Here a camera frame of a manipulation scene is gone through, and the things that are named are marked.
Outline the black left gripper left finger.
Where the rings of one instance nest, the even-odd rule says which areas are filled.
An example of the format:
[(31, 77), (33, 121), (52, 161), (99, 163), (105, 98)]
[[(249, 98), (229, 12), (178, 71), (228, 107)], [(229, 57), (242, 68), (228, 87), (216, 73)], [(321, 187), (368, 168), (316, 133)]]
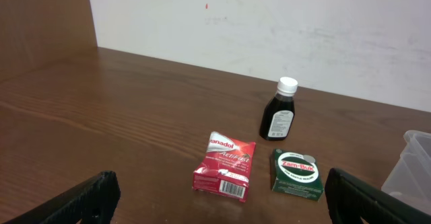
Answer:
[(109, 224), (120, 197), (116, 173), (103, 171), (8, 223)]

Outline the clear plastic container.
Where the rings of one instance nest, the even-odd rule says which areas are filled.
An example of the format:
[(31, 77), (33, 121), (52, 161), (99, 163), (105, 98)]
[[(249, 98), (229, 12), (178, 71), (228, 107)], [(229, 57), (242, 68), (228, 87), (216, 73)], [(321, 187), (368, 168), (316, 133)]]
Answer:
[(430, 134), (407, 131), (406, 146), (381, 190), (430, 214)]

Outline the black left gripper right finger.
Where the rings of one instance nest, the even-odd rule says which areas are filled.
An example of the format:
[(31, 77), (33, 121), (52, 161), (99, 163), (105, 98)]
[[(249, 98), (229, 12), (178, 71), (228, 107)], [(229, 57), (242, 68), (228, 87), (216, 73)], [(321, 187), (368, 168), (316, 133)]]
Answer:
[(339, 168), (330, 169), (325, 196), (333, 224), (430, 224), (430, 215)]

